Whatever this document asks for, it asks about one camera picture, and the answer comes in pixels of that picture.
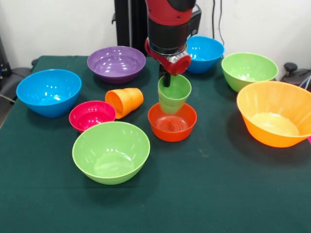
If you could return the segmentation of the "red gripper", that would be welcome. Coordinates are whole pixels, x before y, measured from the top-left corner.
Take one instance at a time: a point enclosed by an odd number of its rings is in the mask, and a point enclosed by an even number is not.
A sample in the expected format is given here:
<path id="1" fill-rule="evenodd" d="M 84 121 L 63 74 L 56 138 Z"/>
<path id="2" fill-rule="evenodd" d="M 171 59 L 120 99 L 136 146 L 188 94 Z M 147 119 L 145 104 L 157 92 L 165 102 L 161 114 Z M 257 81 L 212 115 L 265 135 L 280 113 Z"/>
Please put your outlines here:
<path id="1" fill-rule="evenodd" d="M 170 86 L 171 75 L 176 76 L 178 74 L 182 74 L 191 64 L 191 56 L 187 52 L 187 43 L 181 47 L 181 51 L 173 55 L 161 54 L 152 50 L 151 42 L 149 42 L 148 37 L 145 40 L 144 46 L 147 53 L 160 63 L 159 79 L 164 76 L 164 87 Z"/>

